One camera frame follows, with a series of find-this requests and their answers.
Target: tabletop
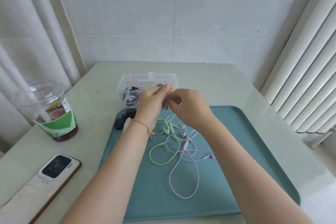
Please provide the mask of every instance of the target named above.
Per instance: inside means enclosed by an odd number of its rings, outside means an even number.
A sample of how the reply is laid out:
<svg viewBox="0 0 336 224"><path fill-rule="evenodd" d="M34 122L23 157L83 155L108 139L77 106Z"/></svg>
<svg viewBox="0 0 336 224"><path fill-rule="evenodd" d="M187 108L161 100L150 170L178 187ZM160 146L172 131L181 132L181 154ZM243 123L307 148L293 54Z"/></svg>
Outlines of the tabletop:
<svg viewBox="0 0 336 224"><path fill-rule="evenodd" d="M311 155L292 129L233 64L97 63L67 94L79 131L66 142L55 142L33 126L0 159L0 206L18 192L57 153L83 166L36 223L58 223L97 171L116 113L116 93L123 74L176 73L179 87L199 90L209 105L239 107L250 120L301 197L301 207L315 223L336 219L336 179ZM241 215L213 216L146 223L245 223Z"/></svg>

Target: curtain fold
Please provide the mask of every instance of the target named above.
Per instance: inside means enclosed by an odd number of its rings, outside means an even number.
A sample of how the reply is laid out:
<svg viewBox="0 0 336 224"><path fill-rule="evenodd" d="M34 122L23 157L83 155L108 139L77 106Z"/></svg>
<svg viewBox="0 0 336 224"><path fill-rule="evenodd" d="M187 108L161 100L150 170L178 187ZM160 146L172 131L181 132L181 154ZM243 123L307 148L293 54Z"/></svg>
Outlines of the curtain fold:
<svg viewBox="0 0 336 224"><path fill-rule="evenodd" d="M61 0L0 0L0 61L5 57L26 82L48 78L69 90L86 73ZM6 152L33 123L11 105L18 85L0 64L0 151Z"/></svg>

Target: hand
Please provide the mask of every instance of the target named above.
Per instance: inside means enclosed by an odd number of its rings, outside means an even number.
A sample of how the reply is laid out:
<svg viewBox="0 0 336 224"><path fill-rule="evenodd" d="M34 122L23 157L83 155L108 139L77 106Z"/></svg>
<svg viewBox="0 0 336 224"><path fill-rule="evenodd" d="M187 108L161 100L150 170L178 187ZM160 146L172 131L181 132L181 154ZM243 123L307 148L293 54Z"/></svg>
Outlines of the hand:
<svg viewBox="0 0 336 224"><path fill-rule="evenodd" d="M166 83L162 87L156 86L142 92L134 119L141 121L153 130L156 118L162 109L162 102L168 91L173 89L174 86Z"/></svg>
<svg viewBox="0 0 336 224"><path fill-rule="evenodd" d="M183 123L197 131L215 118L197 90L177 89L170 92L169 107Z"/></svg>

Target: teal tray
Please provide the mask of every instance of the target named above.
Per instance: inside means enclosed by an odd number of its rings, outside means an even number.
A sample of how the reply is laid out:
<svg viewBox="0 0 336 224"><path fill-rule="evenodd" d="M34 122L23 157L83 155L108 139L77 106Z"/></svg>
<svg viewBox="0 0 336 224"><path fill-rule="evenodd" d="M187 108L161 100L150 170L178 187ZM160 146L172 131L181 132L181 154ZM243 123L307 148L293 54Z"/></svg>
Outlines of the teal tray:
<svg viewBox="0 0 336 224"><path fill-rule="evenodd" d="M234 106L211 106L214 115L229 129L247 152L273 177L273 179L299 205L300 196L284 173L278 162L268 150L263 140L253 128L245 114ZM116 119L125 113L118 112ZM161 111L159 117L166 118L172 111ZM174 124L180 122L175 117ZM163 125L157 124L155 131L162 131ZM108 157L122 131L112 128L99 167ZM178 156L165 166L156 166L148 158L149 150L165 141L166 136L156 136L148 140L145 154L137 173L132 194L125 214L125 221L166 219L182 217L199 217L209 215L238 214L240 210L231 189L217 161L212 158L197 162L199 169L199 188L191 199L178 198L169 185L169 173L178 160ZM176 149L174 139L169 139L169 148ZM198 134L192 139L197 149L208 147L205 139ZM200 159L212 153L211 149L198 152L194 159ZM170 157L165 146L156 147L151 157L157 163L164 163ZM172 184L177 193L183 197L191 195L197 182L197 172L193 163L181 160L172 174Z"/></svg>

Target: brown phone edge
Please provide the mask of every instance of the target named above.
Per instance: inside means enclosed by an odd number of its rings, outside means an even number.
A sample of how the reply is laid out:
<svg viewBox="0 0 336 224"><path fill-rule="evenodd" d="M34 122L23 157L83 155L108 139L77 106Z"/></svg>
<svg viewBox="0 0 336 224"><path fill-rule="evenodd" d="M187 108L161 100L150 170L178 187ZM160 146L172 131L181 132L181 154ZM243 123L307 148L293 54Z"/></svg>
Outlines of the brown phone edge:
<svg viewBox="0 0 336 224"><path fill-rule="evenodd" d="M78 167L69 175L69 177L64 181L64 183L56 190L56 192L52 195L51 198L45 203L45 205L40 209L40 211L34 216L34 218L31 219L31 221L28 224L33 224L37 219L41 216L41 214L44 212L45 209L50 205L50 203L57 197L57 195L61 192L61 190L64 188L64 186L70 181L70 179L77 173L77 171L80 169L82 166L82 162L76 158L73 158L77 161L79 161Z"/></svg>

